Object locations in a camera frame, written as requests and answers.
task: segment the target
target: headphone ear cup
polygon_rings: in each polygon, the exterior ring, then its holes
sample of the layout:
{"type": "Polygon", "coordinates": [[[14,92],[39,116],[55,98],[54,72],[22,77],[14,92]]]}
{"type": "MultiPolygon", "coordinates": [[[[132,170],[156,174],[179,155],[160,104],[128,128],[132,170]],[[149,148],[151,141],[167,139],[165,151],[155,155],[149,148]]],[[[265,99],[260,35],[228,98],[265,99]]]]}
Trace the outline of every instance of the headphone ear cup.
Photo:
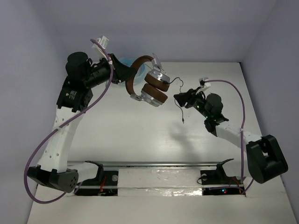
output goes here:
{"type": "Polygon", "coordinates": [[[168,98],[160,90],[156,89],[155,87],[153,87],[147,83],[143,86],[142,91],[149,94],[151,97],[155,98],[156,100],[158,100],[161,103],[164,103],[168,98]]]}
{"type": "Polygon", "coordinates": [[[161,90],[161,91],[163,91],[163,92],[167,92],[167,91],[168,91],[169,84],[165,84],[165,83],[163,83],[162,81],[157,80],[156,78],[154,78],[153,76],[151,76],[151,75],[149,75],[149,74],[146,74],[144,80],[145,80],[148,84],[150,84],[150,85],[156,87],[157,89],[159,89],[159,90],[161,90]]]}

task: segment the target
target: white connector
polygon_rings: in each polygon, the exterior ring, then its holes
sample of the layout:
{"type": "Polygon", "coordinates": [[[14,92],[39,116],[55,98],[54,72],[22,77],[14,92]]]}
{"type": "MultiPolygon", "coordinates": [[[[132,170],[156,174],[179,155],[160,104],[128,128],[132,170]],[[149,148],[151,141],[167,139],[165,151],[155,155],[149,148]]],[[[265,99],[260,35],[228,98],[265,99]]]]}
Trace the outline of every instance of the white connector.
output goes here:
{"type": "Polygon", "coordinates": [[[211,87],[211,83],[209,83],[209,82],[204,82],[203,85],[201,84],[201,81],[206,81],[206,80],[209,80],[209,79],[208,79],[207,77],[205,77],[205,78],[200,78],[200,79],[199,79],[200,89],[197,90],[196,94],[199,94],[199,92],[201,92],[201,91],[204,92],[204,91],[206,91],[208,88],[211,87]]]}
{"type": "MultiPolygon", "coordinates": [[[[99,45],[102,46],[102,48],[106,49],[108,43],[109,43],[109,39],[105,36],[101,36],[97,39],[97,42],[99,43],[99,45]]],[[[95,53],[97,53],[97,55],[99,56],[99,58],[105,58],[107,60],[109,60],[109,58],[107,58],[104,54],[104,52],[94,43],[92,46],[92,49],[95,51],[95,53]]]]}

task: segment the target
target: headphone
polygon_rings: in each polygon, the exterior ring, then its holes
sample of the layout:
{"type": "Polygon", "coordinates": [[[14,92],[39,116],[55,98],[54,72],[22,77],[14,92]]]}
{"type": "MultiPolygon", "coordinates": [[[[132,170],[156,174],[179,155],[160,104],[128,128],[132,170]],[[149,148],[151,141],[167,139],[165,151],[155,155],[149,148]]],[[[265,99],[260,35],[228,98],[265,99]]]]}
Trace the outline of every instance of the headphone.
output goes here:
{"type": "Polygon", "coordinates": [[[144,100],[153,106],[162,105],[168,98],[163,92],[168,91],[170,78],[162,69],[161,63],[157,59],[156,55],[154,54],[154,57],[141,56],[137,58],[131,65],[131,68],[136,70],[135,75],[126,81],[126,90],[128,94],[130,94],[131,98],[138,101],[144,100]],[[147,83],[143,86],[141,95],[138,96],[134,91],[133,82],[138,69],[145,62],[152,62],[153,70],[146,74],[144,80],[147,83]]]}

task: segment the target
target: white backdrop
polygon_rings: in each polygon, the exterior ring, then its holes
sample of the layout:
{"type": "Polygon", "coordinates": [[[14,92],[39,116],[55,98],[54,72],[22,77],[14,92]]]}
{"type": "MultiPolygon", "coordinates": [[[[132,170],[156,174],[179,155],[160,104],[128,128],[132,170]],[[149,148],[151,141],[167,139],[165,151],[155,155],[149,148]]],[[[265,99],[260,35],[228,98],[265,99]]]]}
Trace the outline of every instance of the white backdrop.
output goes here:
{"type": "Polygon", "coordinates": [[[118,57],[240,62],[275,0],[43,0],[68,53],[95,55],[89,39],[110,38],[118,57]]]}
{"type": "Polygon", "coordinates": [[[45,16],[41,19],[28,1],[0,1],[1,223],[27,223],[32,200],[23,171],[52,129],[66,75],[65,50],[45,16]]]}
{"type": "Polygon", "coordinates": [[[262,134],[272,134],[289,164],[283,174],[299,221],[299,1],[278,1],[242,63],[262,134]]]}

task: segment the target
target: robotic arm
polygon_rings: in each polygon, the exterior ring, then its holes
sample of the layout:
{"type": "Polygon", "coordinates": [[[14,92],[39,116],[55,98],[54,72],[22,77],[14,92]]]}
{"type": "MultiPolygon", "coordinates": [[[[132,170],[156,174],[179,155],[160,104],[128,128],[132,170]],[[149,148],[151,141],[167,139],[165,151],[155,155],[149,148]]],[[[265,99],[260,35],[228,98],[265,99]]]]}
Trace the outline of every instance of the robotic arm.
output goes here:
{"type": "MultiPolygon", "coordinates": [[[[99,38],[97,42],[104,48],[103,46],[107,45],[107,38],[99,38]]],[[[110,78],[111,70],[107,57],[100,48],[94,49],[101,57],[99,63],[93,64],[84,52],[75,52],[68,56],[65,66],[68,76],[57,100],[53,126],[53,130],[58,129],[58,133],[49,140],[37,165],[29,167],[27,172],[27,176],[38,184],[67,193],[72,192],[79,182],[84,180],[96,182],[103,177],[103,165],[96,162],[86,161],[76,166],[67,166],[71,143],[83,114],[60,128],[65,121],[88,107],[93,97],[92,88],[110,78]]],[[[156,107],[165,102],[167,96],[161,91],[168,90],[170,78],[163,71],[155,55],[142,56],[136,59],[131,67],[120,63],[114,54],[108,56],[114,68],[112,83],[126,82],[126,90],[135,100],[143,100],[156,107]],[[147,84],[144,85],[141,95],[137,95],[133,88],[134,77],[139,67],[146,61],[152,62],[153,70],[145,77],[147,84]]]]}
{"type": "MultiPolygon", "coordinates": [[[[181,107],[192,107],[202,114],[206,118],[204,123],[208,132],[241,148],[241,130],[222,115],[221,97],[213,93],[205,97],[203,91],[211,86],[207,81],[207,78],[200,79],[200,87],[176,94],[174,98],[181,107]]],[[[249,132],[243,132],[243,137],[248,170],[256,182],[265,183],[288,170],[275,137],[259,136],[249,132]]]]}

